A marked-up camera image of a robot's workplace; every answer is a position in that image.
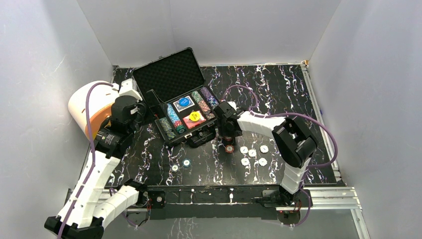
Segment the red card deck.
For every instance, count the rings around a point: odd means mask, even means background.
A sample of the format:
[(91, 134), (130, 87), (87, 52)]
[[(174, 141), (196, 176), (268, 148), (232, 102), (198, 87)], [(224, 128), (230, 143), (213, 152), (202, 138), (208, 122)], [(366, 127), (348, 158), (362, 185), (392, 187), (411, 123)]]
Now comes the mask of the red card deck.
[(185, 123), (185, 125), (187, 126), (188, 129), (193, 129), (196, 126), (198, 126), (198, 125), (200, 125), (200, 124), (202, 124), (206, 121), (206, 118), (202, 115), (202, 113), (201, 113), (201, 119), (199, 121), (191, 121), (189, 119), (189, 115), (187, 115), (186, 117), (183, 117), (183, 121), (184, 121), (184, 123)]

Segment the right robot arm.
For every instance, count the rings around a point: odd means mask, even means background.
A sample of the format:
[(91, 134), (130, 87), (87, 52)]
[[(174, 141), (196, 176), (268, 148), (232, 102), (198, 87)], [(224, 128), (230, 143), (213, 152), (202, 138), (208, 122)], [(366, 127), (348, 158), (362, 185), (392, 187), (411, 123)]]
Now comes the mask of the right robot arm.
[(318, 140), (299, 116), (266, 116), (238, 109), (229, 102), (214, 108), (218, 133), (235, 138), (243, 132), (253, 132), (274, 140), (284, 161), (284, 175), (279, 191), (263, 196), (262, 204), (293, 206), (300, 199), (300, 189)]

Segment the blue small blind button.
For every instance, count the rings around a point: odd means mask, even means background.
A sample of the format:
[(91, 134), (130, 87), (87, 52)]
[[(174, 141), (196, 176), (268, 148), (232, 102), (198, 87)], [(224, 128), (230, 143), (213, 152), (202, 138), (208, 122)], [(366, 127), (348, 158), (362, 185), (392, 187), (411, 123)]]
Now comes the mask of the blue small blind button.
[(191, 100), (187, 97), (184, 97), (179, 99), (178, 103), (181, 107), (187, 107), (191, 104)]

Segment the yellow round button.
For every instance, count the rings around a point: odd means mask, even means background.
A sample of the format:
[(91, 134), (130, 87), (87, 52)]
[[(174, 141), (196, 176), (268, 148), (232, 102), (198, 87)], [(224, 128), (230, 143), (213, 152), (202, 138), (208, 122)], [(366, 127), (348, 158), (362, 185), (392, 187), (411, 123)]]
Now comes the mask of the yellow round button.
[(199, 121), (201, 119), (201, 113), (198, 111), (191, 112), (189, 115), (191, 121)]

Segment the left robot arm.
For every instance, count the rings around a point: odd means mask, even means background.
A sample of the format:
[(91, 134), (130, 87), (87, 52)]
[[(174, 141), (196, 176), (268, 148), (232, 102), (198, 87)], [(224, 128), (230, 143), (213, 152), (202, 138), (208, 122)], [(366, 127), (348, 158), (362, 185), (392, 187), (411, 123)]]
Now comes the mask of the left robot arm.
[(106, 227), (132, 206), (152, 209), (165, 206), (165, 192), (129, 179), (110, 197), (100, 197), (114, 169), (122, 162), (134, 134), (144, 123), (147, 107), (137, 83), (94, 81), (75, 91), (68, 110), (90, 142), (90, 152), (80, 178), (56, 216), (44, 226), (59, 239), (100, 239)]

